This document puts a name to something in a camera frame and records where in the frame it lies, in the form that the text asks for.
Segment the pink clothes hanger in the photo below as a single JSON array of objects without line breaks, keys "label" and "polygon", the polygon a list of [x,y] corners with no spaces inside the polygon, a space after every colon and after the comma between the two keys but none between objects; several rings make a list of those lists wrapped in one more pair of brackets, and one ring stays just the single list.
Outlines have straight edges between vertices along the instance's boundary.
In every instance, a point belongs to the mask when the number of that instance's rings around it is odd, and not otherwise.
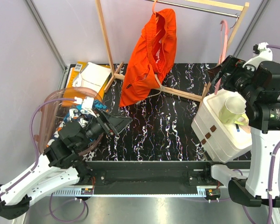
[{"label": "pink clothes hanger", "polygon": [[224,59],[226,58],[227,53],[227,45],[228,45],[228,35],[229,35],[229,28],[228,22],[226,20],[221,20],[220,22],[221,29],[220,29],[220,55],[217,65],[221,64]]}]

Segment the pink card in box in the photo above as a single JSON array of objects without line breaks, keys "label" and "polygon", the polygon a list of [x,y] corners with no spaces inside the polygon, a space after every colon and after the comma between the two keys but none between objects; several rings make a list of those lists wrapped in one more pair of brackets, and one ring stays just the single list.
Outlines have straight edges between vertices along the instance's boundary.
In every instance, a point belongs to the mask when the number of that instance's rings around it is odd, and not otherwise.
[{"label": "pink card in box", "polygon": [[243,126],[243,125],[239,125],[239,124],[235,124],[237,132],[241,132],[244,131],[247,134],[251,133],[251,127],[250,126]]}]

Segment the wooden clothes rack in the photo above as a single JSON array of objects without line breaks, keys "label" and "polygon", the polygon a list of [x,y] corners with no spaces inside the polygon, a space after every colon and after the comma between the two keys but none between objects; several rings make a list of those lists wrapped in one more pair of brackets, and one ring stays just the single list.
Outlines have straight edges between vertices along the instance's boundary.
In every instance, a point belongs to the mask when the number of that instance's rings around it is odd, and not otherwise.
[{"label": "wooden clothes rack", "polygon": [[[150,20],[154,0],[97,0],[95,5],[98,20],[101,26],[103,41],[107,51],[107,62],[111,66],[111,77],[108,80],[105,92],[117,80],[123,80],[122,69],[116,68],[115,63],[123,66],[129,62],[133,48],[141,35],[143,26]],[[177,52],[176,60],[180,60],[185,53],[182,50],[193,51],[194,46],[189,46],[185,35],[190,35],[193,45],[207,43],[206,35],[198,37],[194,32],[208,29],[213,24],[212,20],[228,22],[229,35],[227,49],[231,48],[239,27],[243,24],[244,17],[250,6],[248,0],[158,0],[155,11],[165,8],[181,13],[176,16],[177,24]],[[221,44],[216,44],[215,49],[220,50]]]}]

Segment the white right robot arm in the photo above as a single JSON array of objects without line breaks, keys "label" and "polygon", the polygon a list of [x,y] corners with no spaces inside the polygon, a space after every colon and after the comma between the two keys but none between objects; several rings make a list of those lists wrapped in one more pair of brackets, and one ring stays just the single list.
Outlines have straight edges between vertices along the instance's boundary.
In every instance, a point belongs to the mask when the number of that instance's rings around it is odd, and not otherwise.
[{"label": "white right robot arm", "polygon": [[252,134],[249,175],[243,177],[226,166],[214,165],[203,172],[203,181],[213,185],[219,180],[235,203],[280,208],[280,63],[273,61],[270,47],[254,54],[248,61],[228,56],[208,70],[213,84],[223,78],[223,89],[239,93],[246,101]]}]

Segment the green mug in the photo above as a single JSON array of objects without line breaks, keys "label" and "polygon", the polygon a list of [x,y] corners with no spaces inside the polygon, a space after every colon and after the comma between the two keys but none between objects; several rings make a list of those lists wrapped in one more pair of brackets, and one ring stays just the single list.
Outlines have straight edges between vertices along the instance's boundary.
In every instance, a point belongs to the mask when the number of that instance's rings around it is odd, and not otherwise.
[{"label": "green mug", "polygon": [[229,97],[225,100],[223,107],[219,111],[219,120],[227,124],[238,124],[246,126],[249,124],[249,119],[246,115],[245,101],[240,97]]}]

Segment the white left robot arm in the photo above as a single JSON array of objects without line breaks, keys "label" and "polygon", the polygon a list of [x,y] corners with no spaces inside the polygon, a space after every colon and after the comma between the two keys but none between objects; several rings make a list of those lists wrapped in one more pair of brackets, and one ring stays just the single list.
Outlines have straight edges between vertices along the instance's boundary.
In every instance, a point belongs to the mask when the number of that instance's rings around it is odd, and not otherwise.
[{"label": "white left robot arm", "polygon": [[43,197],[69,185],[86,185],[91,171],[80,156],[100,135],[118,136],[132,118],[95,109],[84,124],[74,119],[65,123],[58,138],[37,161],[10,182],[0,185],[0,217],[15,219]]}]

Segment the blue patterned shorts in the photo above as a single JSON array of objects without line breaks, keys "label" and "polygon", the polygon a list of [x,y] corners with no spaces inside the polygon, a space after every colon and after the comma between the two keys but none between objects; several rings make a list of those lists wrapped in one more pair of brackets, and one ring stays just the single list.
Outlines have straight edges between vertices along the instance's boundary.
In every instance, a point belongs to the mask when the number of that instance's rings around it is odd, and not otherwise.
[{"label": "blue patterned shorts", "polygon": [[[108,108],[106,105],[104,105],[103,103],[101,103],[99,100],[95,99],[93,101],[93,105],[92,105],[92,110],[94,109],[98,109],[101,111],[108,111]],[[86,127],[87,124],[92,121],[94,119],[93,114],[89,113],[87,110],[82,108],[82,104],[80,105],[72,105],[69,108],[69,111],[66,113],[66,115],[64,116],[64,118],[61,119],[61,121],[59,122],[59,124],[56,127],[56,130],[54,131],[54,133],[52,134],[51,139],[48,141],[46,148],[49,147],[55,140],[58,139],[59,137],[59,131],[70,121],[78,121],[79,125],[81,127]],[[89,138],[90,143],[87,145],[87,147],[91,147],[91,145],[93,144],[93,141],[97,141],[98,137],[96,138]]]}]

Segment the orange shorts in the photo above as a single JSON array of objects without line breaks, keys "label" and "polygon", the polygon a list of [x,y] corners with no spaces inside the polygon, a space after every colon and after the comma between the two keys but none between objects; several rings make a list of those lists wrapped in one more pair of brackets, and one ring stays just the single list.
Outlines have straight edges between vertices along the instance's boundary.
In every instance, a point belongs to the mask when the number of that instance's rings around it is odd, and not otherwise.
[{"label": "orange shorts", "polygon": [[160,88],[174,65],[176,30],[173,9],[165,8],[152,14],[128,63],[119,107],[136,104],[147,98],[152,89]]}]

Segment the orange clothes hanger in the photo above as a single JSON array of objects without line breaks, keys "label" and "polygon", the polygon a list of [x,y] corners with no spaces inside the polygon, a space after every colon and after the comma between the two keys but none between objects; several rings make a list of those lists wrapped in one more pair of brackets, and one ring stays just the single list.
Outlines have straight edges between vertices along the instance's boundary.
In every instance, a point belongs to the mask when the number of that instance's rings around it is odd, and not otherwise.
[{"label": "orange clothes hanger", "polygon": [[158,0],[154,0],[153,4],[152,4],[152,13],[155,14],[155,5],[157,3]]}]

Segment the clear pink plastic bin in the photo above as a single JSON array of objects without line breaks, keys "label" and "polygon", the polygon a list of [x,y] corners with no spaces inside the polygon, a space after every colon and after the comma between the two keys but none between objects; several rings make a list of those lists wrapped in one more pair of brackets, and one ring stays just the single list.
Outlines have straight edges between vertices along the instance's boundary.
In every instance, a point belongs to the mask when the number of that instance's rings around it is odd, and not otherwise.
[{"label": "clear pink plastic bin", "polygon": [[[45,102],[52,99],[60,98],[74,98],[79,97],[84,99],[85,97],[92,97],[94,100],[102,102],[101,96],[92,89],[86,87],[70,87],[63,88],[52,92],[45,98]],[[39,153],[43,153],[47,143],[54,132],[58,129],[58,126],[63,121],[66,114],[69,112],[70,107],[73,105],[71,101],[62,102],[60,100],[49,103],[40,109],[41,122],[39,133],[34,136],[34,139],[38,146]]]}]

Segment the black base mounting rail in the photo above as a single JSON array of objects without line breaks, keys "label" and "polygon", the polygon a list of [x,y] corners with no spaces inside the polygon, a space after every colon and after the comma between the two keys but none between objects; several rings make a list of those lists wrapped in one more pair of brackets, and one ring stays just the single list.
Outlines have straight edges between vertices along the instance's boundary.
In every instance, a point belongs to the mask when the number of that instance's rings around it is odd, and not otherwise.
[{"label": "black base mounting rail", "polygon": [[91,161],[76,180],[72,171],[60,171],[37,186],[48,193],[68,186],[94,185],[96,196],[183,196],[198,193],[197,187],[217,186],[210,174],[213,161]]}]

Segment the white drawer organizer box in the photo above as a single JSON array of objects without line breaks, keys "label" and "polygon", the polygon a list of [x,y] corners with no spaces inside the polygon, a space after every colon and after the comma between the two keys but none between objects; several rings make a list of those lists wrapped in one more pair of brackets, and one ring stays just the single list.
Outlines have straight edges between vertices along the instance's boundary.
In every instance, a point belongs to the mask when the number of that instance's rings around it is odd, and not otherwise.
[{"label": "white drawer organizer box", "polygon": [[191,127],[209,157],[216,162],[227,163],[252,148],[252,136],[235,124],[222,124],[219,111],[229,97],[239,97],[237,92],[221,89],[203,99]]}]

